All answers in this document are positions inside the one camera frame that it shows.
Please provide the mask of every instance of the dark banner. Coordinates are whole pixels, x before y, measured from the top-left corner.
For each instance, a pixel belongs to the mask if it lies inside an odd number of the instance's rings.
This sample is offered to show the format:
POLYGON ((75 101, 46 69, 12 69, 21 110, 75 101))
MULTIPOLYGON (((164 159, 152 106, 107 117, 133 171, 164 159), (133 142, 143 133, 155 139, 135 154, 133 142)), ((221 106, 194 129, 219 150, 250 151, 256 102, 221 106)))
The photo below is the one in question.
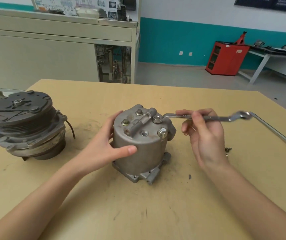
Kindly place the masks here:
POLYGON ((286 0, 236 0, 235 5, 286 11, 286 0))

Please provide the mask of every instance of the hand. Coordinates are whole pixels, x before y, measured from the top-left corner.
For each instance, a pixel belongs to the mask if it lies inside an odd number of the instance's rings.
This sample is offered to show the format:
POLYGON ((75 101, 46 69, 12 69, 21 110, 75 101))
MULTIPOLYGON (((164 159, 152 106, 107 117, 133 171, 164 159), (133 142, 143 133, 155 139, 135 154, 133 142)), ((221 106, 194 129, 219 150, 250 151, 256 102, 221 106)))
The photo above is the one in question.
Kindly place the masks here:
POLYGON ((110 116, 90 143, 71 160, 85 175, 118 158, 127 157, 137 152, 134 145, 113 148, 109 143, 109 140, 113 138, 114 120, 121 112, 119 111, 110 116))
POLYGON ((221 122, 205 122, 203 116, 217 116, 213 109, 177 110, 178 115, 191 115, 192 120, 182 123, 182 132, 190 136, 192 150, 199 166, 207 171, 209 167, 229 165, 225 155, 224 129, 221 122))

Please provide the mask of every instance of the red tool cabinet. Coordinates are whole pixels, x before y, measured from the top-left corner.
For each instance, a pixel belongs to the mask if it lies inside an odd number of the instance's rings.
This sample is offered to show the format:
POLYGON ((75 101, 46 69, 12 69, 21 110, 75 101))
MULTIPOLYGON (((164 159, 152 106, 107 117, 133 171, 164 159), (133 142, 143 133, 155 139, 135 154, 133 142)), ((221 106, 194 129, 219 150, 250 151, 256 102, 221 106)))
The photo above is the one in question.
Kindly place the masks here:
POLYGON ((216 41, 205 70, 212 75, 235 76, 249 48, 247 45, 216 41))

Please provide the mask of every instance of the poster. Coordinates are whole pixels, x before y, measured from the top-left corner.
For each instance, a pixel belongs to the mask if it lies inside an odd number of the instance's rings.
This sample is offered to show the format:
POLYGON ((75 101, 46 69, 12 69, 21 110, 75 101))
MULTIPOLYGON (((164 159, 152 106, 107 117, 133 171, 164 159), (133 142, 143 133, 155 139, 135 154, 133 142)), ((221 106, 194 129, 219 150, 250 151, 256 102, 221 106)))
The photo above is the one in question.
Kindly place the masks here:
POLYGON ((286 0, 236 0, 235 5, 286 11, 286 0))
POLYGON ((39 9, 61 10, 65 15, 76 16, 75 7, 90 5, 102 8, 110 19, 117 20, 119 0, 34 0, 39 9))

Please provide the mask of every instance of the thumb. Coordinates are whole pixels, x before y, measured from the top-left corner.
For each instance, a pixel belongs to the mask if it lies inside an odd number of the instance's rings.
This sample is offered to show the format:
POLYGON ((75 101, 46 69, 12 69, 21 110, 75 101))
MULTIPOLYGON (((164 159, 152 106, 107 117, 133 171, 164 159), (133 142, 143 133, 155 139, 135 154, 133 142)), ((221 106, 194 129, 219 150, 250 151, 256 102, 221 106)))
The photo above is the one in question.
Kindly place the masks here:
POLYGON ((127 145, 127 146, 123 146, 121 148, 115 148, 113 149, 113 159, 118 159, 121 157, 128 157, 133 155, 134 153, 136 153, 138 151, 138 149, 136 148, 136 146, 134 145, 127 145))
POLYGON ((205 124, 205 120, 199 112, 193 111, 192 120, 193 120, 193 124, 196 126, 200 135, 205 135, 209 133, 209 130, 205 124))

